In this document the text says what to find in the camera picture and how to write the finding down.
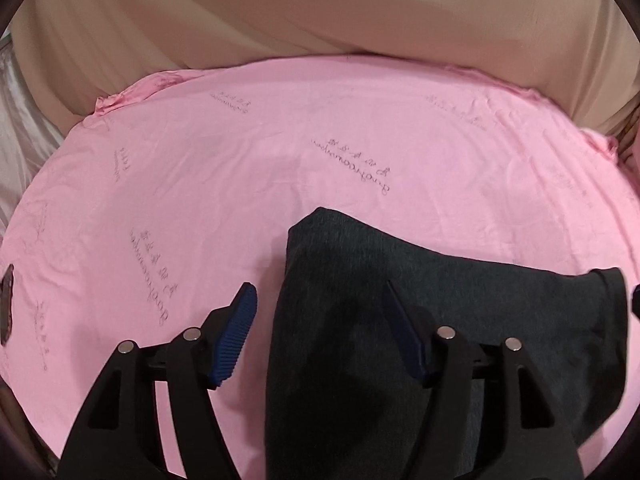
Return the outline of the black smartphone with brown case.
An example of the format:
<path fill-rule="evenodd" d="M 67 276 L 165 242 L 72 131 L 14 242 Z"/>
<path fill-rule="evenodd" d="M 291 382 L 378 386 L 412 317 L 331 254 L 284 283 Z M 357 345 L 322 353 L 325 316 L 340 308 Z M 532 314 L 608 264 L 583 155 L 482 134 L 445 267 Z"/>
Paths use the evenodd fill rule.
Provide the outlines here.
<path fill-rule="evenodd" d="M 12 300 L 14 285 L 14 265 L 9 264 L 4 272 L 0 284 L 0 332 L 1 344 L 5 346 L 12 333 Z"/>

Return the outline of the dark grey pants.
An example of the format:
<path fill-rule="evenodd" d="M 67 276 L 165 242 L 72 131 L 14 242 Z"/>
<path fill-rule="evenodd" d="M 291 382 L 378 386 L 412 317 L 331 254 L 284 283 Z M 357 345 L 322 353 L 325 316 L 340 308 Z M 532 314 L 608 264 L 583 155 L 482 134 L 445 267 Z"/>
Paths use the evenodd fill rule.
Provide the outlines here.
<path fill-rule="evenodd" d="M 428 392 L 382 308 L 400 299 L 479 344 L 518 338 L 577 446 L 620 405 L 627 289 L 580 275 L 446 256 L 320 208 L 288 232 L 266 387 L 271 479 L 405 479 Z"/>

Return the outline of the pink bed sheet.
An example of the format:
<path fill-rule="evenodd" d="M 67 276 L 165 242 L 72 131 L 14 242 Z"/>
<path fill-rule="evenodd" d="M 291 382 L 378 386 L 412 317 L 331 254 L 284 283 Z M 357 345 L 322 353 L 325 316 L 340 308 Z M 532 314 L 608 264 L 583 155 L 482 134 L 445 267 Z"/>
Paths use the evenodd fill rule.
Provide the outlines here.
<path fill-rule="evenodd" d="M 1 374 L 49 448 L 121 341 L 171 340 L 250 282 L 255 324 L 212 400 L 241 474 L 262 478 L 286 234 L 319 207 L 446 255 L 639 281 L 614 143 L 533 91 L 373 56 L 158 73 L 73 128 L 2 240 Z"/>

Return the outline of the white satin curtain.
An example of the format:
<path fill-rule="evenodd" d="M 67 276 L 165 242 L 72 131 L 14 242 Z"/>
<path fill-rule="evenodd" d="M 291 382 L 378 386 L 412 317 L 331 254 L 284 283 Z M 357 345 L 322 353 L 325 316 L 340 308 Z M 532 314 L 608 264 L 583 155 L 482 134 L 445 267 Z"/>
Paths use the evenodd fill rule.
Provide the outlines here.
<path fill-rule="evenodd" d="M 1 39 L 0 222 L 4 235 L 26 188 L 60 147 L 63 136 L 36 105 L 10 36 Z"/>

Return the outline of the beige curtain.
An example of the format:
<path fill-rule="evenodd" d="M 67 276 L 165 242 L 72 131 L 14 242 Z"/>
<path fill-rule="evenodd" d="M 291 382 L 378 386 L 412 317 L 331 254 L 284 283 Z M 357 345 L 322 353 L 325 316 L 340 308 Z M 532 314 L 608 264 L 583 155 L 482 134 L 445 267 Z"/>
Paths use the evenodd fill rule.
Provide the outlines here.
<path fill-rule="evenodd" d="M 639 115 L 639 44 L 614 0 L 24 0 L 10 31 L 62 132 L 160 70 L 352 52 L 473 67 L 607 134 Z"/>

